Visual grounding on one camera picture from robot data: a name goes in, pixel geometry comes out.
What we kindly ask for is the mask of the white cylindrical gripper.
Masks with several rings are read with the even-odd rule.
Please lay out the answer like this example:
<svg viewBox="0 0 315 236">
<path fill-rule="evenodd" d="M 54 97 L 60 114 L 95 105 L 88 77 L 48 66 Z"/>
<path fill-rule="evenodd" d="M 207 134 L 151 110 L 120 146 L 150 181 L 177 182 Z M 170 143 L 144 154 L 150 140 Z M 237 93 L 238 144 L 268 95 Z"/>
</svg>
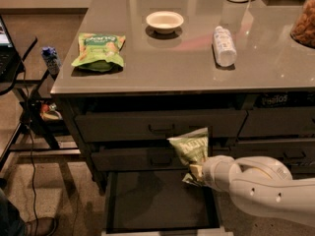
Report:
<svg viewBox="0 0 315 236">
<path fill-rule="evenodd" d="M 234 159 L 230 156 L 218 155 L 209 157 L 203 165 L 191 164 L 190 171 L 198 181 L 204 181 L 207 187 L 219 192 L 227 192 L 229 173 Z"/>
</svg>

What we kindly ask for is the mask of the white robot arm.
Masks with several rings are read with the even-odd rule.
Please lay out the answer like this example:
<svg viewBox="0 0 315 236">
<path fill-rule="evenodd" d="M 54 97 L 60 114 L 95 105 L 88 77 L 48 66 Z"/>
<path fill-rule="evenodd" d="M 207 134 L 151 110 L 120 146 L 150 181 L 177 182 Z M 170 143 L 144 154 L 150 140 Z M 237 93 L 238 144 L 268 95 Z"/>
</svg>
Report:
<svg viewBox="0 0 315 236">
<path fill-rule="evenodd" d="M 278 160 L 267 156 L 217 155 L 190 166 L 205 186 L 226 192 L 240 210 L 315 226 L 315 179 L 295 180 Z"/>
</svg>

